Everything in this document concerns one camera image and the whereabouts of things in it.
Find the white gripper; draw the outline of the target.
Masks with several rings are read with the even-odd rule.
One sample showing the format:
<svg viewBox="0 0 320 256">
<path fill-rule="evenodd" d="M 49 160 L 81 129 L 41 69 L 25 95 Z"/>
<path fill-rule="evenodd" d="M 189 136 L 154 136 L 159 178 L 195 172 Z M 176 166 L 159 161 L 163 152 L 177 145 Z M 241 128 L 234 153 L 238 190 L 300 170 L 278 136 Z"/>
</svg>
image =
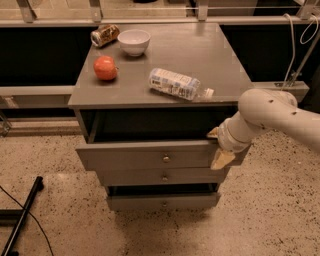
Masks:
<svg viewBox="0 0 320 256">
<path fill-rule="evenodd" d="M 218 137 L 219 146 L 214 154 L 210 168 L 212 170 L 219 170 L 231 163 L 235 159 L 234 153 L 240 153 L 244 151 L 249 144 L 240 142 L 235 139 L 229 131 L 228 124 L 230 118 L 227 118 L 219 127 L 213 128 L 207 133 L 206 137 L 209 139 L 215 139 Z"/>
</svg>

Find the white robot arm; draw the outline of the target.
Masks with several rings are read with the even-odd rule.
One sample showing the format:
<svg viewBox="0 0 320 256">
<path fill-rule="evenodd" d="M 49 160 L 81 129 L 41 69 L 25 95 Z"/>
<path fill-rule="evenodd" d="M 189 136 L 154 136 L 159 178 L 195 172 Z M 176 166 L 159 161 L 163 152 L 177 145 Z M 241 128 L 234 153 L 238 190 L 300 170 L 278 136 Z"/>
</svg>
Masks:
<svg viewBox="0 0 320 256">
<path fill-rule="evenodd" d="M 300 109 L 296 98 L 289 92 L 250 89 L 240 96 L 238 111 L 207 134 L 208 138 L 216 138 L 219 144 L 211 169 L 224 168 L 254 138 L 271 129 L 320 152 L 319 114 Z"/>
</svg>

